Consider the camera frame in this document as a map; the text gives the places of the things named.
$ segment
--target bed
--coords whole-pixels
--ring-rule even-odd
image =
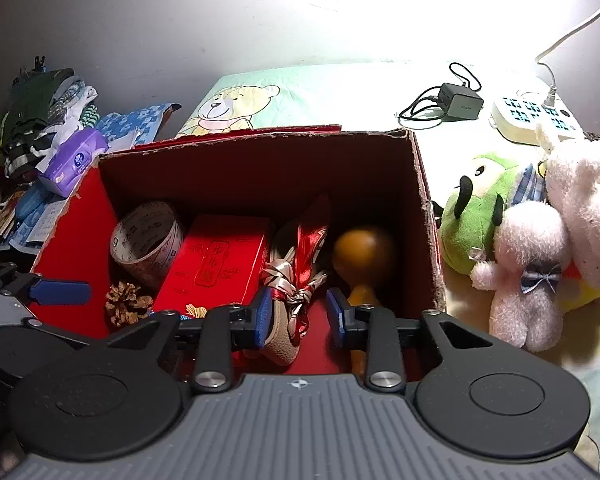
[[[396,113],[422,90],[454,81],[447,67],[448,62],[368,63],[224,76],[192,111],[179,135],[310,124],[393,130],[400,126]],[[416,131],[431,197],[441,204],[457,185],[464,163],[479,153],[500,151],[519,160],[541,156],[538,148],[505,140],[490,124],[490,108],[500,92],[525,88],[546,94],[546,84],[529,73],[471,68],[483,84],[485,106],[478,120],[409,124]],[[467,276],[444,264],[442,272],[448,313],[486,330],[492,293],[475,290]],[[542,357],[571,371],[589,391],[589,428],[577,451],[600,471],[600,300],[567,313],[560,343]]]

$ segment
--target metal screw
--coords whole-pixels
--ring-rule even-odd
[[[373,374],[369,377],[369,382],[379,388],[393,388],[402,382],[402,378],[395,372],[384,371]]]
[[[196,375],[196,382],[207,388],[217,388],[226,383],[226,377],[220,372],[200,372]]]

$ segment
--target green plush toy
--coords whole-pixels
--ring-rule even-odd
[[[460,274],[471,273],[478,259],[493,259],[493,230],[502,222],[512,189],[520,183],[520,169],[517,161],[495,153],[478,155],[445,208],[434,203],[440,252]]]

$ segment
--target pine cone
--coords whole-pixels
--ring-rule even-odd
[[[116,328],[131,325],[144,319],[151,313],[154,302],[150,296],[137,295],[140,286],[133,283],[119,282],[118,286],[111,285],[106,294],[105,309],[110,322]]]

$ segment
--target pink plush bear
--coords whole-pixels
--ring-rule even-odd
[[[564,219],[582,279],[600,288],[600,140],[560,142],[555,128],[536,126],[547,152],[546,191]]]
[[[571,260],[569,235],[560,213],[543,202],[508,208],[493,238],[495,262],[471,272],[475,288],[495,290],[489,333],[532,352],[547,349],[562,333],[555,301],[562,271]]]

